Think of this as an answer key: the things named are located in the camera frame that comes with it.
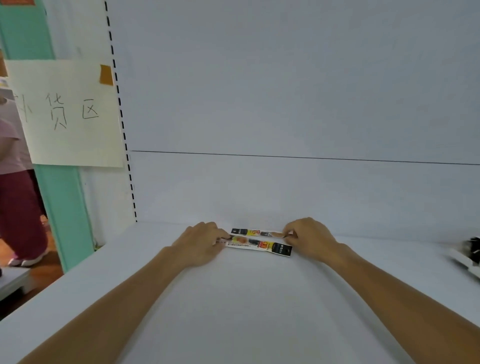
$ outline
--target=maroon pants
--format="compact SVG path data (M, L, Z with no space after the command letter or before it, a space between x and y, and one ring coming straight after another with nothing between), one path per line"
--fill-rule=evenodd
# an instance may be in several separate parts
M0 234L19 259L34 259L47 249L40 207L27 171L0 174Z

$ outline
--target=product package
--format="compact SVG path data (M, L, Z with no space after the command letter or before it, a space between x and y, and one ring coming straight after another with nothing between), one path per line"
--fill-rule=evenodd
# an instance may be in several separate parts
M283 238L283 233L277 232L277 231L232 229L231 234L246 235L246 236L271 236L273 238Z
M217 241L225 243L229 248L258 250L283 256L290 256L292 254L292 247L290 245L276 242L263 242L244 236L232 236L230 239L218 239Z

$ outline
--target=teal pillar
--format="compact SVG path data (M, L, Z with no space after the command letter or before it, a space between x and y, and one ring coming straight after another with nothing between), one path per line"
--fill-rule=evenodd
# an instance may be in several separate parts
M55 59L41 0L0 5L0 39L9 60ZM94 252L78 167L35 165L40 191L64 272Z

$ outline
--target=white shelf back panel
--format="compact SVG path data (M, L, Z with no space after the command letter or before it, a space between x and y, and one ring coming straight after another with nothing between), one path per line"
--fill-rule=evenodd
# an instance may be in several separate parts
M480 233L480 166L132 152L139 221L456 242Z
M480 163L478 0L109 0L130 150Z

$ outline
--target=hand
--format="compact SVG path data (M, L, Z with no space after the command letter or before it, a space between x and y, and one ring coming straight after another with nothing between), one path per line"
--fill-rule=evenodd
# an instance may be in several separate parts
M327 264L339 258L344 246L335 240L324 224L312 218L301 218L287 224L283 234L285 242L301 254Z
M225 245L216 243L218 238L229 237L230 234L217 228L214 222L200 222L194 227L187 227L172 244L172 248L185 267L197 267L210 262L223 250Z

